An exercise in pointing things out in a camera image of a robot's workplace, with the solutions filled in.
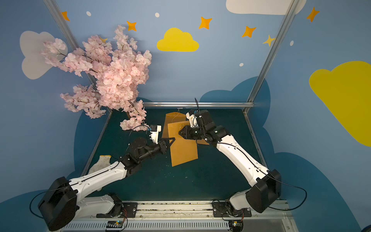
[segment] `orange envelope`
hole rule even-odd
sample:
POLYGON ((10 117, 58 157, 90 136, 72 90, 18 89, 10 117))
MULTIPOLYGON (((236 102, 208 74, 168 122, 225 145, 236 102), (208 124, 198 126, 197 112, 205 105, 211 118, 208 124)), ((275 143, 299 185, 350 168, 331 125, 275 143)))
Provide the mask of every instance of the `orange envelope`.
POLYGON ((173 123, 173 122, 182 122, 182 121, 185 121, 185 120, 186 120, 185 114, 182 114, 182 113, 179 113, 179 112, 172 112, 172 113, 166 114, 165 123, 164 123, 163 131, 162 131, 162 138, 168 138, 169 137, 167 124, 173 123))
POLYGON ((175 138, 174 143, 170 147, 171 165, 173 167, 198 159, 196 141, 184 139, 179 135, 179 131, 183 129, 185 125, 189 125, 189 121, 167 124, 169 137, 175 138))

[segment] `cable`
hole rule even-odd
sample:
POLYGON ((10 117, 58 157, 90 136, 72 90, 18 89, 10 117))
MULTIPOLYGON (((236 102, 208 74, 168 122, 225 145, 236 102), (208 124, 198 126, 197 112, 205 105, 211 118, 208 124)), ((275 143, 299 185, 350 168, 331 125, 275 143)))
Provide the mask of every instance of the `cable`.
MULTIPOLYGON (((196 98, 194 98, 194 100, 196 101, 196 105, 197 105, 198 113, 199 113, 199 115, 201 116, 200 108, 199 108, 199 106, 198 106, 198 101, 197 101, 196 98)), ((201 117, 201 119, 202 119, 202 122, 204 123, 204 125, 203 125, 203 127, 204 127, 204 126, 205 126, 205 120, 204 120, 203 117, 201 117)), ((202 127, 202 131, 203 131, 204 136, 206 136, 206 131, 205 131, 205 129, 204 129, 203 127, 202 127)))
MULTIPOLYGON (((129 141, 129 142, 130 142, 130 135, 131 135, 131 133, 134 131, 135 128, 140 127, 140 126, 147 127, 148 130, 150 130, 150 128, 149 128, 147 125, 139 125, 139 126, 134 127, 134 128, 131 130, 130 134, 129 134, 129 137, 128 137, 128 141, 129 141)), ((129 146, 126 148, 124 155, 126 154, 126 152, 128 151, 128 149, 129 149, 129 146)))
POLYGON ((125 230, 125 228, 128 226, 129 220, 128 220, 128 218, 127 218, 126 216, 124 216, 124 221, 125 221, 125 219, 126 219, 126 225, 125 225, 125 227, 122 228, 119 232, 125 230))
MULTIPOLYGON (((94 175, 94 176, 91 176, 91 177, 89 177, 89 178, 86 178, 86 179, 82 180, 81 182, 86 181, 86 180, 89 180, 90 178, 93 178, 93 177, 95 177, 95 176, 97 176, 97 175, 100 175, 100 174, 102 174, 102 173, 105 173, 105 172, 107 172, 107 171, 109 171, 109 169, 105 170, 104 172, 98 173, 98 174, 96 174, 96 175, 94 175)), ((32 211, 32 209, 31 209, 31 205, 32 205, 33 200, 35 200, 35 198, 36 198, 37 196, 39 196, 40 194, 43 194, 43 193, 46 193, 46 192, 57 191, 57 190, 60 190, 60 189, 65 189, 65 188, 68 188, 68 187, 74 186, 74 185, 76 185, 76 184, 78 184, 78 182, 76 182, 76 183, 74 183, 74 184, 71 184, 71 185, 68 185, 68 186, 65 186, 65 187, 61 187, 61 188, 57 188, 57 189, 52 189, 52 190, 44 191, 44 192, 42 192, 42 193, 37 194, 34 198, 32 198, 32 200, 31 200, 31 202, 30 202, 30 205, 29 205, 30 212, 31 212, 33 215, 35 215, 36 217, 44 219, 43 217, 41 217, 41 216, 35 214, 35 213, 32 211)))
POLYGON ((32 209, 31 209, 31 204, 32 204, 33 200, 34 200, 37 196, 39 196, 40 194, 46 193, 46 192, 47 192, 47 191, 41 192, 41 193, 37 194, 34 198, 32 198, 32 200, 31 200, 31 202, 30 202, 30 206, 29 206, 30 212, 31 212, 33 215, 35 215, 36 217, 38 217, 38 218, 42 218, 42 219, 44 219, 44 218, 41 217, 41 216, 39 216, 39 215, 37 215, 37 214, 35 214, 35 213, 32 211, 32 209))
POLYGON ((281 184, 284 184, 284 185, 287 185, 287 186, 290 186, 290 187, 294 187, 294 188, 298 188, 298 189, 301 189, 301 190, 303 190, 304 192, 305 192, 305 197, 304 197, 304 200, 298 205, 298 206, 296 206, 296 207, 294 207, 294 208, 292 208, 292 209, 277 209, 277 208, 273 208, 273 207, 270 207, 269 206, 269 208, 271 208, 271 209, 276 209, 276 210, 280 210, 280 211, 290 211, 290 210, 294 210, 294 209, 297 209, 297 208, 299 208, 304 202, 305 202, 305 200, 306 200, 306 198, 307 198, 307 196, 308 196, 308 193, 307 193, 307 191, 305 190, 305 189, 303 189, 303 188, 301 188, 301 187, 298 187, 298 186, 295 186, 295 185, 290 185, 290 184, 286 184, 286 183, 283 183, 283 182, 281 182, 281 181, 279 181, 279 180, 276 180, 275 178, 273 178, 273 177, 271 177, 271 176, 269 176, 268 174, 265 174, 264 172, 262 172, 262 170, 260 170, 250 159, 249 159, 249 157, 243 152, 243 151, 241 151, 237 146, 234 146, 234 145, 232 145, 232 144, 229 144, 229 143, 221 143, 221 142, 218 142, 219 144, 226 144, 226 145, 229 145, 229 146, 232 146, 232 147, 235 147, 235 148, 237 148, 241 153, 243 153, 245 156, 246 156, 246 158, 252 163, 252 165, 257 169, 257 170, 259 170, 261 173, 263 173, 264 175, 266 175, 267 177, 269 177, 269 178, 271 178, 271 179, 274 179, 275 181, 277 181, 277 182, 280 182, 281 184))

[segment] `pink flower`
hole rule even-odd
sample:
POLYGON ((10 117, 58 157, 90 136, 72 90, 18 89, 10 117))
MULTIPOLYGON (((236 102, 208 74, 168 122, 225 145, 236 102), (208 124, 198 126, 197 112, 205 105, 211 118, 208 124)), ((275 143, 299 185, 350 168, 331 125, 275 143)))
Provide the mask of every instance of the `pink flower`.
MULTIPOLYGON (((144 84, 148 75, 148 65, 151 64, 152 55, 147 50, 143 55, 135 52, 137 41, 130 38, 123 31, 124 27, 119 25, 115 30, 117 50, 112 50, 111 43, 102 43, 98 36, 91 36, 88 42, 83 42, 85 51, 77 48, 60 62, 57 57, 60 49, 65 49, 65 44, 60 39, 55 42, 44 43, 45 50, 41 55, 45 62, 58 67, 64 71, 75 72, 81 76, 81 72, 93 75, 96 79, 96 90, 90 86, 75 86, 74 95, 61 94, 66 102, 68 110, 77 112, 84 110, 91 118, 101 117, 105 110, 101 106, 111 109, 123 109, 129 112, 130 120, 124 120, 120 126, 123 130, 133 129, 144 123, 146 111, 142 101, 137 102, 138 84, 144 84)), ((138 127, 135 130, 146 130, 138 127)))
POLYGON ((132 76, 139 76, 139 74, 140 74, 140 71, 138 70, 138 68, 135 67, 135 66, 133 66, 133 67, 131 68, 130 75, 132 75, 132 76))

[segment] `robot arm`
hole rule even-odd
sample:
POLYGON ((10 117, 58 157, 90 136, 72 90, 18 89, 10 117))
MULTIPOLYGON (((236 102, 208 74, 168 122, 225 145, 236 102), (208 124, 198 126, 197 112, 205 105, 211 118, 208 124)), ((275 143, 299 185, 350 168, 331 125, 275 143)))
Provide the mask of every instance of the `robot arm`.
POLYGON ((242 172, 251 189, 236 193, 226 200, 227 211, 231 215, 242 208, 252 207, 262 213, 272 204, 281 192, 281 175, 278 171, 268 168, 256 161, 246 152, 223 126, 216 126, 207 110, 191 110, 186 117, 190 125, 186 125, 179 134, 185 139, 205 139, 220 152, 226 155, 242 172))
MULTIPOLYGON (((262 213, 280 196, 281 185, 276 181, 281 180, 278 171, 269 171, 248 154, 228 130, 215 126, 207 110, 192 110, 187 113, 187 118, 190 125, 186 125, 179 134, 185 139, 205 139, 225 154, 252 186, 226 200, 226 210, 230 215, 249 207, 262 213)), ((158 138, 161 126, 151 126, 150 131, 152 144, 147 145, 147 140, 142 137, 135 139, 129 145, 129 152, 109 167, 69 181, 65 177, 55 180, 38 205, 49 230, 58 230, 75 217, 91 215, 91 212, 109 215, 116 208, 120 209, 122 202, 115 196, 104 196, 104 199, 100 197, 98 200, 85 197, 103 186, 131 176, 140 169, 141 162, 154 154, 165 154, 175 141, 175 138, 158 138)))
POLYGON ((69 181, 65 177, 56 179, 38 204, 49 230, 56 231, 75 217, 83 217, 91 212, 107 214, 115 210, 114 206, 120 208, 122 202, 116 196, 104 196, 98 202, 94 197, 85 197, 114 181, 131 176, 141 168, 143 161, 153 155, 166 153, 175 138, 158 139, 161 127, 152 126, 151 129, 155 133, 151 133, 152 144, 147 145, 147 140, 139 137, 129 145, 129 152, 110 166, 69 181))

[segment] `gray vent grille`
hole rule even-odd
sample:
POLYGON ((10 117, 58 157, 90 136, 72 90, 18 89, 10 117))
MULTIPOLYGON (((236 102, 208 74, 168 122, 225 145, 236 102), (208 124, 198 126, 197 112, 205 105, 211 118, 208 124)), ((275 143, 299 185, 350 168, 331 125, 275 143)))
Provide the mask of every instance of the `gray vent grille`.
MULTIPOLYGON (((77 220, 72 221, 62 228, 61 232, 75 231, 119 231, 121 228, 106 228, 104 220, 77 220)), ((228 222, 223 220, 129 220, 125 230, 182 230, 202 229, 215 230, 229 229, 228 222)))
POLYGON ((107 223, 105 221, 72 221, 62 228, 62 231, 104 231, 107 223))
POLYGON ((126 229, 132 230, 170 230, 170 229, 229 229, 228 222, 214 220, 184 221, 129 221, 126 229))

